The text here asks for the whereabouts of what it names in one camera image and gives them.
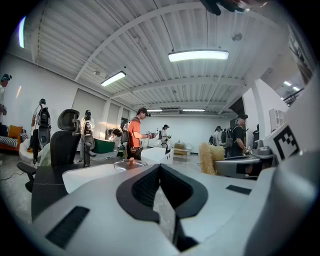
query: chair headrest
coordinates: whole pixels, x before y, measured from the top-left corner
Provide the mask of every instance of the chair headrest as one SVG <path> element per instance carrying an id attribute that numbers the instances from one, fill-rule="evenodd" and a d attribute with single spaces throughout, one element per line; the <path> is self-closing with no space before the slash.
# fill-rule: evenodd
<path id="1" fill-rule="evenodd" d="M 73 123 L 73 119 L 77 120 L 79 118 L 79 115 L 79 111 L 76 111 L 74 109 L 66 109 L 62 111 L 58 118 L 59 129 L 65 131 L 75 131 L 77 128 Z"/>

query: black office chair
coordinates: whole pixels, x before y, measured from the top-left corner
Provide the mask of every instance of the black office chair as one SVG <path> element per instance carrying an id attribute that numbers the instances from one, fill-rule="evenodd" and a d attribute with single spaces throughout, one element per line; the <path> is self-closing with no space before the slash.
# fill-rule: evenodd
<path id="1" fill-rule="evenodd" d="M 50 141 L 51 166 L 70 165 L 74 163 L 77 147 L 81 138 L 80 113 L 74 109 L 64 110 L 58 118 L 58 127 L 61 129 L 53 134 Z M 25 188 L 32 192 L 34 177 L 37 169 L 24 162 L 16 165 L 25 172 L 29 181 Z"/>

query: black shirt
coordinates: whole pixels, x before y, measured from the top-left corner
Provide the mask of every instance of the black shirt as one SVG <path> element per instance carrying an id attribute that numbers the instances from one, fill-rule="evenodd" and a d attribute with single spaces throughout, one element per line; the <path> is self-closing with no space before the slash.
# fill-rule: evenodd
<path id="1" fill-rule="evenodd" d="M 238 145 L 237 139 L 241 139 L 242 143 L 245 144 L 244 129 L 240 125 L 236 125 L 232 133 L 232 149 L 242 151 L 243 149 Z"/>

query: concrete floor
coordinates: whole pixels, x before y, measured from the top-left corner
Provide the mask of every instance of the concrete floor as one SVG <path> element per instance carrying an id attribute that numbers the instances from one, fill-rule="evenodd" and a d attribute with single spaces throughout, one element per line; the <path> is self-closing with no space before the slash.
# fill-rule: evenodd
<path id="1" fill-rule="evenodd" d="M 116 153 L 98 154 L 94 160 L 105 159 L 106 157 L 115 156 Z M 79 153 L 75 156 L 75 161 L 80 158 Z M 27 224 L 32 224 L 31 219 L 31 197 L 32 194 L 25 188 L 25 183 L 29 181 L 27 174 L 17 168 L 17 163 L 21 161 L 18 153 L 6 151 L 0 152 L 0 160 L 3 161 L 0 165 L 0 193 L 6 203 L 8 209 Z M 201 168 L 197 163 L 200 163 L 198 155 L 192 154 L 187 160 L 182 158 L 174 158 L 173 164 L 189 169 L 194 169 L 195 172 L 201 172 Z M 166 196 L 161 188 L 155 195 L 154 211 L 160 214 L 160 228 L 163 233 L 171 240 L 175 225 L 175 212 L 169 204 Z"/>

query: orange shirt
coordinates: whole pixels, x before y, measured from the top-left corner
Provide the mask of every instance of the orange shirt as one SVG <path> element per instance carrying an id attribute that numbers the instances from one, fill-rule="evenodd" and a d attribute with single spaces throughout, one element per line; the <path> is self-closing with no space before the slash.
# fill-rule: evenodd
<path id="1" fill-rule="evenodd" d="M 140 133 L 140 120 L 135 117 L 132 119 L 129 125 L 129 139 L 130 139 L 130 148 L 140 148 L 140 140 L 135 138 L 134 132 Z"/>

